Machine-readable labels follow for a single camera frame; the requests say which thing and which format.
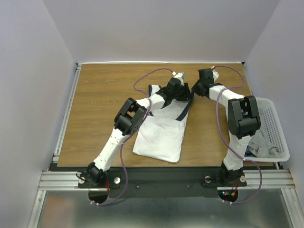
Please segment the white graphic tank top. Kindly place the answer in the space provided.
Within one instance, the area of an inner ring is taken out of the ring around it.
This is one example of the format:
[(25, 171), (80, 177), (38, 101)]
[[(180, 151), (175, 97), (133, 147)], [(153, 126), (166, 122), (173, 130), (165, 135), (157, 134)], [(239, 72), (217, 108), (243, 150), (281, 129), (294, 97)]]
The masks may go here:
[(133, 153), (177, 163), (193, 98), (190, 94), (188, 101), (173, 100), (169, 106), (151, 111), (138, 131)]

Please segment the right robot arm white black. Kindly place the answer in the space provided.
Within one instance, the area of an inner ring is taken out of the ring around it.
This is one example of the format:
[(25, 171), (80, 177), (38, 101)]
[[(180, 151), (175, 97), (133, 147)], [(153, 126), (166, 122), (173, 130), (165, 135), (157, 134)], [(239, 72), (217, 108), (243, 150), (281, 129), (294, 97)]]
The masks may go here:
[[(216, 101), (216, 119), (218, 131), (228, 147), (219, 171), (219, 181), (223, 185), (230, 185), (239, 181), (243, 176), (243, 162), (248, 143), (261, 127), (257, 100), (254, 96), (237, 94), (215, 80), (219, 74), (216, 66), (200, 69), (199, 79), (192, 87), (192, 91), (202, 97)], [(225, 107), (229, 132), (229, 142), (225, 141), (219, 123), (219, 105)]]

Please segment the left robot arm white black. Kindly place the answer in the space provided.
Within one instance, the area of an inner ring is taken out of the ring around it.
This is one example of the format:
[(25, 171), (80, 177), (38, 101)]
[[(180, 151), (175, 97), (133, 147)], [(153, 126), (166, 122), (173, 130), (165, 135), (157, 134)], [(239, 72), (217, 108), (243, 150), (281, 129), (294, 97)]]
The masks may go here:
[(170, 163), (180, 159), (193, 93), (184, 82), (184, 74), (175, 74), (166, 86), (149, 85), (144, 99), (128, 98), (114, 118), (112, 133), (99, 155), (87, 167), (91, 184), (105, 184), (118, 150), (137, 134), (133, 153)]

